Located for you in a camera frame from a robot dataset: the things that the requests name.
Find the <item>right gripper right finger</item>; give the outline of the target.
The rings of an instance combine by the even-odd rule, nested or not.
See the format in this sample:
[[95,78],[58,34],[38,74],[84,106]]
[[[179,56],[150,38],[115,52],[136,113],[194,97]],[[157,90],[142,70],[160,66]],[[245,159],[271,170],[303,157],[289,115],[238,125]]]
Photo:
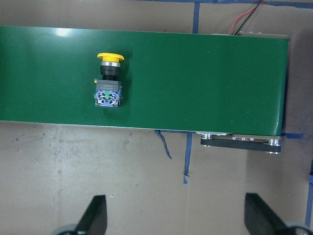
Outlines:
[[250,235],[277,235],[287,228],[282,219],[256,193],[246,193],[244,223]]

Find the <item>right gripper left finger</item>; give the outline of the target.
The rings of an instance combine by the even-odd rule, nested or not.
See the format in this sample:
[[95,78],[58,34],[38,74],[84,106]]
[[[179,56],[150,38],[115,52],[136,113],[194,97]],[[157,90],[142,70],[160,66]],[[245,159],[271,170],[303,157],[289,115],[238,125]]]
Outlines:
[[85,213],[74,229],[75,235],[104,235],[107,230],[107,203],[105,195],[92,198]]

